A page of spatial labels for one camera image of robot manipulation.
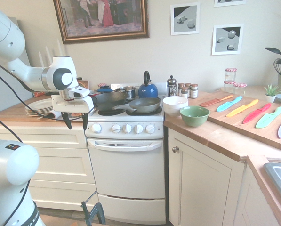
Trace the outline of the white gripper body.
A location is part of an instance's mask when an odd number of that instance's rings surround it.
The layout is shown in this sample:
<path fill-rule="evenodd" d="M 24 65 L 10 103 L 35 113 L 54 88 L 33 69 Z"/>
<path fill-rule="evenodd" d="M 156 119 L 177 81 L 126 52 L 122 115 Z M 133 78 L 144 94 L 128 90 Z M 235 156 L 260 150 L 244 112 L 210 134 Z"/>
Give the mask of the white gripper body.
<path fill-rule="evenodd" d="M 89 113 L 94 104 L 90 96 L 75 98 L 74 100 L 64 100 L 60 95 L 52 95 L 52 106 L 57 112 L 62 113 Z"/>

